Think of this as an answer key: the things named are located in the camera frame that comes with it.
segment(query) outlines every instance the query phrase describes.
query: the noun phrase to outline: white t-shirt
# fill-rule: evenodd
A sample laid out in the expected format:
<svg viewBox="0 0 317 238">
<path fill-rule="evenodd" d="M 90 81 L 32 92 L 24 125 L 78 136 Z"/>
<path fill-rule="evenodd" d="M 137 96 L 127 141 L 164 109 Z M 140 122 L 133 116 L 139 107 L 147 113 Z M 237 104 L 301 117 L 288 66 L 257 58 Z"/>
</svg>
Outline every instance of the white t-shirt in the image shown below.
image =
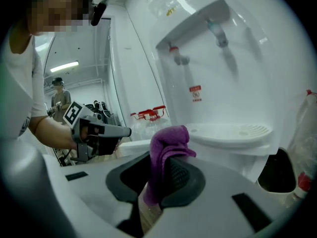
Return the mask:
<svg viewBox="0 0 317 238">
<path fill-rule="evenodd" d="M 9 34 L 1 48 L 0 59 L 3 109 L 0 118 L 2 138 L 17 138 L 28 127 L 30 118 L 47 116 L 44 103 L 44 76 L 34 36 L 22 54 L 13 54 Z"/>
</svg>

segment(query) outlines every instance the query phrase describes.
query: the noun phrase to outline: ceiling light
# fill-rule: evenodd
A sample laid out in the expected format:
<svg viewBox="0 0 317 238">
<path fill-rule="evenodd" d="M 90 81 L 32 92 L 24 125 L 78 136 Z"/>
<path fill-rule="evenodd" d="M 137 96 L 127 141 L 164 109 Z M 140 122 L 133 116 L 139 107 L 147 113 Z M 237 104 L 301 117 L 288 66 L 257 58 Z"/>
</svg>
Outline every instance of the ceiling light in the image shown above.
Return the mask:
<svg viewBox="0 0 317 238">
<path fill-rule="evenodd" d="M 78 66 L 78 65 L 79 65 L 79 63 L 77 61 L 71 62 L 71 63 L 67 63 L 67 64 L 64 64 L 64 65 L 61 65 L 61 66 L 58 66 L 58 67 L 55 67 L 55 68 L 51 69 L 51 72 L 55 72 L 55 71 L 58 71 L 60 69 L 65 69 L 65 68 Z"/>
</svg>

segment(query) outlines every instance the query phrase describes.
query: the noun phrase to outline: red and white sticker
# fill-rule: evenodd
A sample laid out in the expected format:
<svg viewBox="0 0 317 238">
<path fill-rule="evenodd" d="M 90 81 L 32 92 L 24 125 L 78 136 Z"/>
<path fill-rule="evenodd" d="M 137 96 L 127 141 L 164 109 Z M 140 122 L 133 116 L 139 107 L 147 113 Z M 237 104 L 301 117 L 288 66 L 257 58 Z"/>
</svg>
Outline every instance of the red and white sticker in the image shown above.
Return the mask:
<svg viewBox="0 0 317 238">
<path fill-rule="evenodd" d="M 193 102 L 202 101 L 201 90 L 202 90 L 202 87 L 200 85 L 193 86 L 193 87 L 189 88 L 189 92 L 193 96 Z"/>
</svg>

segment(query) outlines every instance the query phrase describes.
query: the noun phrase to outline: neck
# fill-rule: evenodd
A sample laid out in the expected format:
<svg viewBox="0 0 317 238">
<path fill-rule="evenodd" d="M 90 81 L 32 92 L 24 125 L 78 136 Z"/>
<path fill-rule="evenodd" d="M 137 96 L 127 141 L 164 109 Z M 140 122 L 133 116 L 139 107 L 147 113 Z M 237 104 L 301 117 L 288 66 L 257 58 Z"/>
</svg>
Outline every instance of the neck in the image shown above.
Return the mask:
<svg viewBox="0 0 317 238">
<path fill-rule="evenodd" d="M 17 21 L 14 24 L 9 36 L 9 43 L 12 53 L 22 54 L 29 45 L 31 36 L 32 35 L 27 27 L 26 18 L 22 18 Z"/>
</svg>

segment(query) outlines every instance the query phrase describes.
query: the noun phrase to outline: purple towel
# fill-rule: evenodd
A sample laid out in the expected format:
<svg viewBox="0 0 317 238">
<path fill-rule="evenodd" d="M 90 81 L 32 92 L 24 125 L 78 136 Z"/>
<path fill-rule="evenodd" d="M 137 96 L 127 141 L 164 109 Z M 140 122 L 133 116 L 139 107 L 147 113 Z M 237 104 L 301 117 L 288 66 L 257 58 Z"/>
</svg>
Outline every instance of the purple towel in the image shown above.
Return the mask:
<svg viewBox="0 0 317 238">
<path fill-rule="evenodd" d="M 185 126 L 173 126 L 157 132 L 151 140 L 150 158 L 151 173 L 144 202 L 156 205 L 161 201 L 160 191 L 163 184 L 165 161 L 172 156 L 192 156 L 196 153 L 187 147 L 189 133 Z"/>
</svg>

